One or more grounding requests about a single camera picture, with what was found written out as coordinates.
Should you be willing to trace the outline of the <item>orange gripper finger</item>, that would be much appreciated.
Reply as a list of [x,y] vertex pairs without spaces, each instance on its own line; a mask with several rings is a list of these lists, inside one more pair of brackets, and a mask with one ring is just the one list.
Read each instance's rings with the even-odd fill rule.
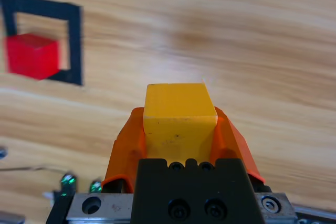
[[143,107],[132,110],[113,144],[101,183],[103,193],[134,192],[139,160],[147,157],[143,112]]
[[209,162],[215,164],[219,158],[239,158],[247,174],[264,183],[265,179],[261,176],[244,137],[221,109],[215,108],[215,110],[218,120]]

